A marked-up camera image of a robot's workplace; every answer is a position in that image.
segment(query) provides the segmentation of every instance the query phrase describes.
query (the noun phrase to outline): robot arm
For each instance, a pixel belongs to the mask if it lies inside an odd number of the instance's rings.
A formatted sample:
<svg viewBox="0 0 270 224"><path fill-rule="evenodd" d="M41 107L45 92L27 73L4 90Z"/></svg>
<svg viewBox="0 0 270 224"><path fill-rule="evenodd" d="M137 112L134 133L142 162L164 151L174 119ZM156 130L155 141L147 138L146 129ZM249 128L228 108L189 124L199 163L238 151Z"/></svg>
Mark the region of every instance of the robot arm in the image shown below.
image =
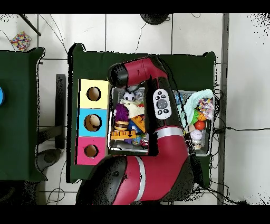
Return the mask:
<svg viewBox="0 0 270 224"><path fill-rule="evenodd" d="M184 199L192 190L193 174L177 106L162 64L157 57L116 64L109 69L108 81L118 88L144 82L149 155L105 158L91 180L81 186L80 201L130 204Z"/></svg>

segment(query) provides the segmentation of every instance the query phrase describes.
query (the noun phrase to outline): black base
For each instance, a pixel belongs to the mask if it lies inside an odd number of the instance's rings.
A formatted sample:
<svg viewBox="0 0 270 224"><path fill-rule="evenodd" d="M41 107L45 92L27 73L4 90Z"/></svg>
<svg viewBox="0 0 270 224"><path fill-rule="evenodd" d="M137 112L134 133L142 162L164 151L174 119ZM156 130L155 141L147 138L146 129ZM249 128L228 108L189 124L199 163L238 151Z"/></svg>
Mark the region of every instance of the black base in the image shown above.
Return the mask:
<svg viewBox="0 0 270 224"><path fill-rule="evenodd" d="M169 14L141 14L142 19L150 25L159 25L163 23Z"/></svg>

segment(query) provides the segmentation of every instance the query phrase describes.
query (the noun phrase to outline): yellow toy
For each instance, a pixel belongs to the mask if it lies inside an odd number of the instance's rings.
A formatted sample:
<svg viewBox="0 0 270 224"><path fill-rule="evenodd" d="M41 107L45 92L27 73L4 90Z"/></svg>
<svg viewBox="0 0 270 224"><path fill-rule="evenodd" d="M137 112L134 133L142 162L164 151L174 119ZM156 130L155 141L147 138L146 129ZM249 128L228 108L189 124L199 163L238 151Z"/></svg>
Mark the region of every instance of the yellow toy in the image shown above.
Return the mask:
<svg viewBox="0 0 270 224"><path fill-rule="evenodd" d="M136 138L136 132L132 130L130 133L128 130L125 131L118 131L118 132L111 132L111 139L112 140L123 140L123 139L130 139Z"/></svg>
<svg viewBox="0 0 270 224"><path fill-rule="evenodd" d="M205 115L202 112L199 112L198 120L200 120L201 122L203 122L204 120L206 120L206 117L205 117Z"/></svg>
<svg viewBox="0 0 270 224"><path fill-rule="evenodd" d="M141 116L132 117L131 120L145 133L146 128L144 125L144 120L142 120Z"/></svg>

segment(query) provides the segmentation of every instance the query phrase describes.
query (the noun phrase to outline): cyan block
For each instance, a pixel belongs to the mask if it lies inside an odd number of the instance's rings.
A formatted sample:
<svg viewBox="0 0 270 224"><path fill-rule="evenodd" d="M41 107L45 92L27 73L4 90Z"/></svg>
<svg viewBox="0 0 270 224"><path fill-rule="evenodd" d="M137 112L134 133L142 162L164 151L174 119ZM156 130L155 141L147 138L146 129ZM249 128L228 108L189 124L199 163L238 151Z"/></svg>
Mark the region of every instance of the cyan block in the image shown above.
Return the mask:
<svg viewBox="0 0 270 224"><path fill-rule="evenodd" d="M98 131L91 132L84 127L84 119L88 115L97 115L101 118L101 127ZM106 137L107 127L107 110L106 109L88 109L80 108L79 114L79 137Z"/></svg>

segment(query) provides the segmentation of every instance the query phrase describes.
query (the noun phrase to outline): green table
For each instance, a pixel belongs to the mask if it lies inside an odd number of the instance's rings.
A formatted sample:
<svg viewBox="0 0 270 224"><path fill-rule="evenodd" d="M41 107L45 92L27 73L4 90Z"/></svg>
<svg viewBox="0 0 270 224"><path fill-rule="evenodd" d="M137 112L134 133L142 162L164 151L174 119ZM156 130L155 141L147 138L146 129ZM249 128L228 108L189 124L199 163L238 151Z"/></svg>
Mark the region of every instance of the green table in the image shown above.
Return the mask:
<svg viewBox="0 0 270 224"><path fill-rule="evenodd" d="M35 167L37 145L37 62L43 48L0 51L0 180L44 181Z"/></svg>
<svg viewBox="0 0 270 224"><path fill-rule="evenodd" d="M121 63L145 57L146 54L124 54L113 52L86 52L82 44L74 44L69 50L69 89L67 113L67 176L68 182L87 179L93 166L75 165L76 113L78 98L78 80L107 80L108 69L115 63ZM207 52L202 56L174 54L160 55L170 67L178 90L200 91L206 88L214 90L215 54ZM169 77L172 89L177 89ZM210 155L198 157L202 168L204 186L209 186Z"/></svg>

